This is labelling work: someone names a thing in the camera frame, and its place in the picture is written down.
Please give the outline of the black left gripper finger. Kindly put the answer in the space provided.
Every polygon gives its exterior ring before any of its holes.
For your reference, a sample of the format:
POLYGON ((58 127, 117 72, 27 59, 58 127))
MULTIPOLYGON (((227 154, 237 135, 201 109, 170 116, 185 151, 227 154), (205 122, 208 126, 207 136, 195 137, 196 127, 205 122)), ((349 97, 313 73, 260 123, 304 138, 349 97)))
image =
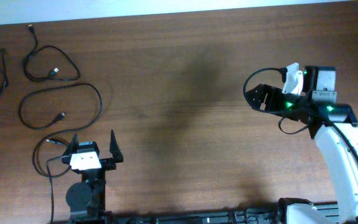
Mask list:
POLYGON ((124 157, 117 144, 117 140, 113 130, 111 130, 111 135, 110 135, 109 152, 112 154, 112 158, 115 163, 124 162, 124 157))
POLYGON ((69 143, 68 147, 66 148, 62 156, 70 156, 74 154, 77 151, 77 147, 78 147, 78 135, 74 134, 71 142, 69 143))

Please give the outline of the black cable gold plug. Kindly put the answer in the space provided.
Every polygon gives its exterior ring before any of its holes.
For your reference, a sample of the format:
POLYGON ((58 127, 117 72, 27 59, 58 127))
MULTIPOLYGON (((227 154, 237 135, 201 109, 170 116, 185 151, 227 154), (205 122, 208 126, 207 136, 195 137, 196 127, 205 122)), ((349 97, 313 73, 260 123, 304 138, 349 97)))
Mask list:
POLYGON ((58 43, 60 38, 41 31, 33 24, 27 29, 34 45, 22 59, 22 69, 32 82, 73 82, 81 78, 81 72, 73 57, 58 43))

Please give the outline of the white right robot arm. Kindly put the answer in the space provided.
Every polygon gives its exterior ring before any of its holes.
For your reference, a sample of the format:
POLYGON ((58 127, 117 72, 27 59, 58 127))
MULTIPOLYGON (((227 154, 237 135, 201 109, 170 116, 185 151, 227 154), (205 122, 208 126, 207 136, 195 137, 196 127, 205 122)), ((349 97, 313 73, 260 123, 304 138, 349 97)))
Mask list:
POLYGON ((358 223, 358 120, 348 104, 336 102, 336 69, 298 63, 276 68, 283 87, 259 84, 243 89, 258 112, 305 124, 334 185, 340 223, 358 223))

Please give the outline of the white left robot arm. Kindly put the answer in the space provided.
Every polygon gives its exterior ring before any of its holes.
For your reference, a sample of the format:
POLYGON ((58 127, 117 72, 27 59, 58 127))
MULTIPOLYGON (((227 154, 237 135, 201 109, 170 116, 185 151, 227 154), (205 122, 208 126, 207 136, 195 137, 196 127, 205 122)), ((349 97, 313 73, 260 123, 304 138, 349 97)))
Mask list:
POLYGON ((73 184, 66 193, 70 207, 69 223, 114 223, 114 216, 106 206, 106 172, 115 170, 124 161, 114 131, 110 134, 111 157, 101 159, 96 142, 79 142, 74 135, 63 153, 62 163, 81 175, 81 181, 73 184))

